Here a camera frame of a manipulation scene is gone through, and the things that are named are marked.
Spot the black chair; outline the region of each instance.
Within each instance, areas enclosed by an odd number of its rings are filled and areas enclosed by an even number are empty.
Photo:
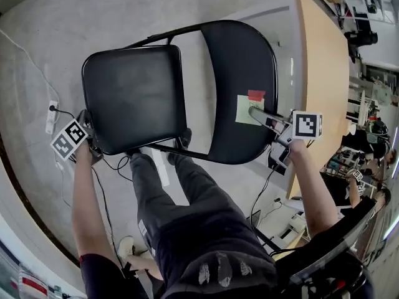
[[[208,154],[155,144],[187,129],[180,50],[174,36],[201,31],[216,81],[216,120]],[[148,45],[166,39],[166,45]],[[150,146],[224,164],[257,158],[275,138],[268,128],[236,123],[237,97],[265,93],[264,109],[277,112],[276,59],[255,28],[213,21],[151,36],[123,49],[91,55],[82,67],[94,145],[105,154]]]
[[[273,298],[301,298],[304,287],[309,298],[343,298],[345,292],[351,298],[373,298],[367,268],[350,248],[365,230],[374,208],[375,201],[364,197],[338,223],[279,259]],[[259,230],[255,233],[275,254],[288,251],[280,249]]]

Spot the red object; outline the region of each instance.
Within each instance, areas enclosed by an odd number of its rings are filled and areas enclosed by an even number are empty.
[[[345,280],[337,280],[337,289],[342,289],[345,285]]]
[[[248,90],[248,100],[260,102],[265,94],[265,91]]]
[[[23,277],[22,283],[25,285],[31,286],[33,289],[36,289],[36,290],[44,293],[47,296],[47,289],[44,288],[43,286],[40,286],[38,283],[34,282],[33,280]]]
[[[13,282],[13,281],[11,280],[10,284],[11,284],[11,286],[12,286],[13,288],[15,288],[16,290],[18,290],[18,285],[17,285],[15,282]]]

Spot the power strip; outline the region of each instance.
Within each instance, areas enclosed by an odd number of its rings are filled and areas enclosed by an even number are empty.
[[[58,108],[57,101],[50,101],[49,107],[53,105],[55,108]],[[55,115],[57,114],[56,111],[50,111],[47,109],[47,120],[46,120],[46,133],[53,134],[54,133],[54,125],[55,125]]]

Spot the folding chair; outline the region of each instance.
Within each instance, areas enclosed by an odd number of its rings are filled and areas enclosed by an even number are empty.
[[[174,36],[201,31],[216,82],[216,119],[208,154],[156,144],[187,129],[181,55]],[[166,45],[148,45],[166,39]],[[91,55],[82,67],[94,145],[105,154],[150,146],[224,164],[257,158],[275,138],[262,126],[236,122],[238,95],[264,95],[264,110],[277,112],[276,58],[255,28],[213,21],[151,36],[128,47]]]

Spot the yellow sticky note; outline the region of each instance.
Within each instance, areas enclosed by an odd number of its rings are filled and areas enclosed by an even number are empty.
[[[252,118],[248,110],[250,107],[257,107],[261,110],[264,109],[264,98],[261,101],[254,101],[248,99],[248,96],[238,95],[237,96],[237,114],[236,114],[236,122],[237,123],[245,123],[252,125],[261,125],[257,120]]]

